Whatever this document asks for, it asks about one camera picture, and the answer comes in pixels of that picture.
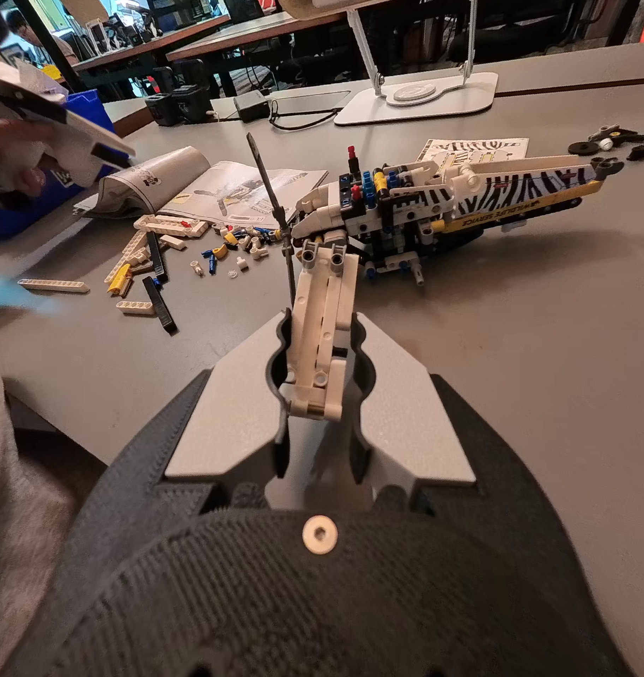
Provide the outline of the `white lego frame assembly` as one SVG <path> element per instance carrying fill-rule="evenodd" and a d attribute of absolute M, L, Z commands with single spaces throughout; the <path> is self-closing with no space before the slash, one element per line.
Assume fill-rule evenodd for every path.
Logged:
<path fill-rule="evenodd" d="M 199 238 L 209 227 L 209 222 L 189 217 L 176 217 L 164 215 L 143 215 L 133 224 L 136 233 L 128 241 L 122 251 L 121 258 L 104 279 L 104 283 L 111 283 L 117 271 L 126 263 L 138 261 L 136 254 L 145 248 L 148 232 L 169 235 L 175 238 Z"/>

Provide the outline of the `zebra sticker sheet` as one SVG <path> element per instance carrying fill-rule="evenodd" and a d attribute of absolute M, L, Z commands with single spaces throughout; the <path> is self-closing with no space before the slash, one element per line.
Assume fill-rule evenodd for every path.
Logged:
<path fill-rule="evenodd" d="M 417 162 L 434 160 L 452 165 L 465 162 L 483 163 L 526 157 L 529 138 L 494 138 L 481 140 L 429 139 L 421 150 Z"/>

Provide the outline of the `pile of small lego pieces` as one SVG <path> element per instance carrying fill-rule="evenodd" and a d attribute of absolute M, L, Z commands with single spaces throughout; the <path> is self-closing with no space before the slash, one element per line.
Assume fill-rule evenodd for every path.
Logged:
<path fill-rule="evenodd" d="M 227 261 L 231 265 L 227 275 L 233 279 L 249 271 L 255 263 L 269 257 L 268 245 L 272 234 L 269 230 L 219 224 L 211 224 L 209 229 L 217 238 L 216 245 L 202 250 L 200 258 L 189 264 L 193 273 L 199 277 L 206 274 L 217 275 L 218 264 Z"/>

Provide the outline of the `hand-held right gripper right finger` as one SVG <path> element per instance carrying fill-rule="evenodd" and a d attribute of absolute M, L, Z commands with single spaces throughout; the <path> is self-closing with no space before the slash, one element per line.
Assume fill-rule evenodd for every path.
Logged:
<path fill-rule="evenodd" d="M 363 313 L 351 325 L 352 413 L 349 461 L 354 482 L 375 494 L 422 487 L 471 487 L 476 475 L 427 368 Z"/>

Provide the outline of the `grey background table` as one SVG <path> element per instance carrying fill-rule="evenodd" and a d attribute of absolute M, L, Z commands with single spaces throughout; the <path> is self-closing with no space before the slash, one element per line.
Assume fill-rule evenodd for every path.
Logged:
<path fill-rule="evenodd" d="M 168 52 L 166 58 L 168 61 L 175 62 L 185 58 L 199 57 L 205 54 L 257 43 L 267 38 L 279 37 L 301 30 L 316 28 L 345 19 L 345 12 L 333 13 L 326 16 L 315 16 L 307 19 L 294 18 L 287 12 L 274 13 L 265 16 L 264 18 L 250 20 L 236 26 L 232 25 L 211 36 L 199 39 L 189 45 Z"/>

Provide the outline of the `zebra striped lego helicopter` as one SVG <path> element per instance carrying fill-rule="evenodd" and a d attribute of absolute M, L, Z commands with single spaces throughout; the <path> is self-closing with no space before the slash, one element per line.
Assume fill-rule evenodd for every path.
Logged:
<path fill-rule="evenodd" d="M 299 199 L 291 225 L 251 134 L 247 140 L 281 228 L 292 306 L 295 249 L 301 261 L 312 263 L 315 245 L 326 243 L 341 259 L 357 255 L 370 279 L 410 273 L 422 286 L 424 259 L 460 248 L 488 229 L 508 232 L 530 219 L 576 208 L 625 165 L 617 157 L 576 154 L 502 160 L 499 150 L 476 150 L 458 164 L 449 153 L 439 161 L 364 169 L 349 146 L 348 171 Z"/>

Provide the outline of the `white screen stand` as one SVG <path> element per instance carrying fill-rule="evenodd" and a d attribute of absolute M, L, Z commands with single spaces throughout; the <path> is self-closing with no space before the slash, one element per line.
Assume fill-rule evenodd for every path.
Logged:
<path fill-rule="evenodd" d="M 478 1 L 470 1 L 468 50 L 460 74 L 385 84 L 377 68 L 360 19 L 359 4 L 348 6 L 346 16 L 359 47 L 372 89 L 355 95 L 335 117 L 335 125 L 417 121 L 445 116 L 462 116 L 490 108 L 496 95 L 495 72 L 473 73 Z"/>

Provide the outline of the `lego instruction booklet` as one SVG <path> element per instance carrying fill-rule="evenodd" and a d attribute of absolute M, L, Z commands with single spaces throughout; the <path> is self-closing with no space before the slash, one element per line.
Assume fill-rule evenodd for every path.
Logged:
<path fill-rule="evenodd" d="M 100 218 L 154 215 L 186 222 L 278 227 L 256 167 L 225 160 L 210 165 L 191 146 L 107 175 L 98 192 L 77 202 L 73 212 Z"/>

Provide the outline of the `blue plastic bin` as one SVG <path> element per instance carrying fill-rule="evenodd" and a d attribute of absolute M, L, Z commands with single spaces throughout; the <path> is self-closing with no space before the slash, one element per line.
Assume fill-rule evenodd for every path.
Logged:
<path fill-rule="evenodd" d="M 65 107 L 112 133 L 114 123 L 109 118 L 97 89 L 69 94 Z M 82 191 L 64 170 L 43 169 L 44 187 L 36 198 L 29 198 L 20 208 L 0 208 L 0 239 L 21 233 L 41 217 Z"/>

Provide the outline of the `black battery charger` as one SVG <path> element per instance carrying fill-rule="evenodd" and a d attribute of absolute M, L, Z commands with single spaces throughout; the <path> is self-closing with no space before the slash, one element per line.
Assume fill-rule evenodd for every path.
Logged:
<path fill-rule="evenodd" d="M 151 117 L 160 127 L 174 127 L 184 121 L 178 103 L 170 93 L 159 93 L 144 100 Z"/>

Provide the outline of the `white lego panel assembly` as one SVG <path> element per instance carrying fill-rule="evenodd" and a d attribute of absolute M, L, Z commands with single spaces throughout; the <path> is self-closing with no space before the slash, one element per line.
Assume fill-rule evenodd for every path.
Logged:
<path fill-rule="evenodd" d="M 339 422 L 359 256 L 306 239 L 281 392 L 290 415 Z"/>

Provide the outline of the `black power brick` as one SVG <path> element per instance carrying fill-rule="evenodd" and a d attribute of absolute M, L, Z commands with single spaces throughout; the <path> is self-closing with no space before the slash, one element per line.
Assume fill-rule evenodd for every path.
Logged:
<path fill-rule="evenodd" d="M 271 114 L 269 101 L 259 90 L 233 97 L 233 104 L 238 119 L 244 124 L 268 119 Z"/>

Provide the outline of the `black charger with green display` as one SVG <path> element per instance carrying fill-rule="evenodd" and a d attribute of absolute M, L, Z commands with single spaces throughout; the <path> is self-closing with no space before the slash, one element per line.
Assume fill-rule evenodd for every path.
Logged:
<path fill-rule="evenodd" d="M 210 121 L 213 108 L 208 89 L 205 87 L 186 84 L 174 89 L 172 98 L 185 123 L 203 124 Z"/>

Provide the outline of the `long white lego beam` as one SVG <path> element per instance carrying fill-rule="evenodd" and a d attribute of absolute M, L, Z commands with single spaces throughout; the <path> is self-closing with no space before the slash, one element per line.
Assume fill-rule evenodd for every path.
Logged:
<path fill-rule="evenodd" d="M 82 281 L 47 280 L 35 278 L 23 278 L 18 280 L 17 285 L 27 291 L 42 291 L 56 293 L 87 294 L 90 287 Z"/>

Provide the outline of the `person's grey sweater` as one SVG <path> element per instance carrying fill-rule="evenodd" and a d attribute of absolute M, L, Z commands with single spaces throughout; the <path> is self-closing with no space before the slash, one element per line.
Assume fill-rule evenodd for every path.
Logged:
<path fill-rule="evenodd" d="M 107 466 L 61 433 L 14 428 L 0 376 L 0 671 Z"/>

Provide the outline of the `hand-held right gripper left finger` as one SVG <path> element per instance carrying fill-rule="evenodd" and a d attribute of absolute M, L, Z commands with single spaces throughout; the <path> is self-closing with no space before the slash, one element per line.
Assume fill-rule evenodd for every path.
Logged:
<path fill-rule="evenodd" d="M 290 462 L 291 310 L 278 312 L 211 370 L 165 478 L 283 478 Z"/>

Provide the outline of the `black lego wheel assembly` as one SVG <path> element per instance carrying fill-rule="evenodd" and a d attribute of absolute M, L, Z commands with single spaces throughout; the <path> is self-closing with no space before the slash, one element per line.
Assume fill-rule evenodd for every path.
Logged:
<path fill-rule="evenodd" d="M 600 127 L 585 141 L 570 144 L 568 153 L 582 157 L 594 156 L 599 152 L 608 152 L 623 144 L 642 144 L 644 133 L 622 128 L 618 124 Z"/>

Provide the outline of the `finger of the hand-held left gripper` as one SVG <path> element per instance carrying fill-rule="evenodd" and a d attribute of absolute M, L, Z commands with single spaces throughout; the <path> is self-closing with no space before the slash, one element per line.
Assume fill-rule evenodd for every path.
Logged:
<path fill-rule="evenodd" d="M 136 151 L 123 139 L 88 119 L 63 109 L 63 168 L 68 171 L 100 171 L 104 166 L 126 169 Z"/>

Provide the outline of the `dark grey lego beam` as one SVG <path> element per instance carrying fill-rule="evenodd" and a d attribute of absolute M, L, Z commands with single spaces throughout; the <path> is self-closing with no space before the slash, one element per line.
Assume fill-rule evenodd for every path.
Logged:
<path fill-rule="evenodd" d="M 168 274 L 165 268 L 165 260 L 160 249 L 157 233 L 152 231 L 146 232 L 146 239 L 149 258 L 153 266 L 155 277 L 160 284 L 165 284 L 168 281 Z"/>

